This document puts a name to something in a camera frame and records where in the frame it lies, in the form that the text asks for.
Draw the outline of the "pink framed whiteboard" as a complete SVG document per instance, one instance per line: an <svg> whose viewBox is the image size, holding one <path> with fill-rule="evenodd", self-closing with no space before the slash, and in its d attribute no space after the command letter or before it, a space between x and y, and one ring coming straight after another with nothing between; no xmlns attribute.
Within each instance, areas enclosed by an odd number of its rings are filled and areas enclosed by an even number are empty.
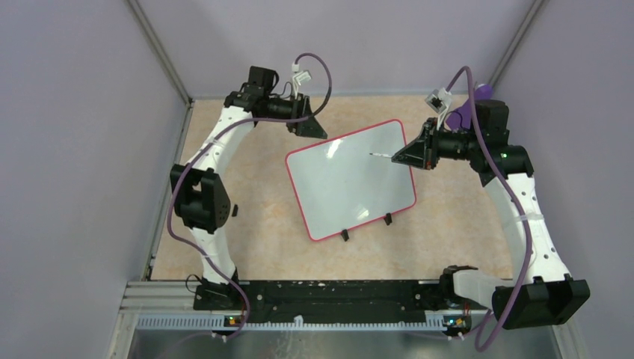
<svg viewBox="0 0 634 359"><path fill-rule="evenodd" d="M285 166L310 240L381 221L417 202L412 170L370 153L394 155L406 144L398 119L293 150Z"/></svg>

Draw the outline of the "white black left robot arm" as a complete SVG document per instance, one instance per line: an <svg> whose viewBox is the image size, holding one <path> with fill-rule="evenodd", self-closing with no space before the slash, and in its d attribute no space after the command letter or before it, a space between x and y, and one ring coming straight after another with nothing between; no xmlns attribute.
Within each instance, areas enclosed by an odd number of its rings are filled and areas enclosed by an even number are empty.
<svg viewBox="0 0 634 359"><path fill-rule="evenodd" d="M327 137L310 107L310 98L299 91L311 78L309 71L293 64L291 94L282 98L273 93L278 73L252 66L247 81L225 97L218 122L201 148L186 164L171 168L168 215L179 217L194 239L175 234L171 226L167 230L175 240L193 247L203 263L194 309L237 310L248 305L228 251L224 226L233 207L221 176L240 143L260 122L284 123L299 137Z"/></svg>

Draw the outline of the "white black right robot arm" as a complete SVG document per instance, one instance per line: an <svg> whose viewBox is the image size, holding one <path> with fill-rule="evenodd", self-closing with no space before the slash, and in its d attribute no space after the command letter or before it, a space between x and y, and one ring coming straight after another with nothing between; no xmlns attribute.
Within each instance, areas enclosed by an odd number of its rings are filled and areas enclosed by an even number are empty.
<svg viewBox="0 0 634 359"><path fill-rule="evenodd" d="M478 124L450 131L428 118L420 134L391 160L422 170L441 159L467 161L493 201L511 253L513 274L502 280L472 266L450 266L438 288L440 302L458 308L467 299L491 310L505 330L562 325L590 298L586 280L574 279L551 239L535 190L526 149L508 142L509 108L475 101Z"/></svg>

